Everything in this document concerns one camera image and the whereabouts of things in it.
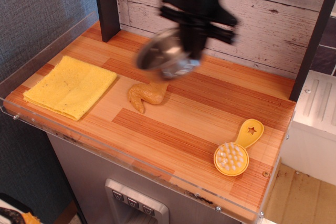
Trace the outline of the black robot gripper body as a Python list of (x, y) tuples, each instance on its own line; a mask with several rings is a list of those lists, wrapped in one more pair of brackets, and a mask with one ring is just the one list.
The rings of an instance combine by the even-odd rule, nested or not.
[(180, 24), (191, 25), (207, 32), (208, 38), (215, 38), (227, 44), (234, 42), (232, 30), (217, 27), (213, 23), (235, 27), (238, 20), (221, 7), (219, 0), (161, 0), (178, 10), (167, 6), (160, 8), (161, 16)]

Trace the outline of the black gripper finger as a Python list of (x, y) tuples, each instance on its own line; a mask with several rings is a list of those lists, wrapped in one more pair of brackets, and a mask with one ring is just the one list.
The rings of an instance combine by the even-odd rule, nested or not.
[(193, 29), (192, 32), (192, 53), (193, 60), (200, 60), (202, 57), (203, 49), (205, 48), (208, 39), (208, 34), (203, 29)]
[(184, 48), (184, 51), (192, 52), (194, 27), (191, 25), (180, 24), (179, 29), (180, 29), (180, 40)]

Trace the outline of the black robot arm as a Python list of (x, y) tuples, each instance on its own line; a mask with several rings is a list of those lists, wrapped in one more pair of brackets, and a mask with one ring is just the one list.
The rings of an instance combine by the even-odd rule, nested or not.
[(228, 44), (235, 36), (232, 30), (219, 28), (212, 23), (235, 27), (238, 20), (223, 9), (218, 0), (162, 0), (178, 10), (167, 6), (160, 8), (160, 15), (177, 22), (182, 46), (189, 57), (200, 60), (208, 38), (215, 38)]

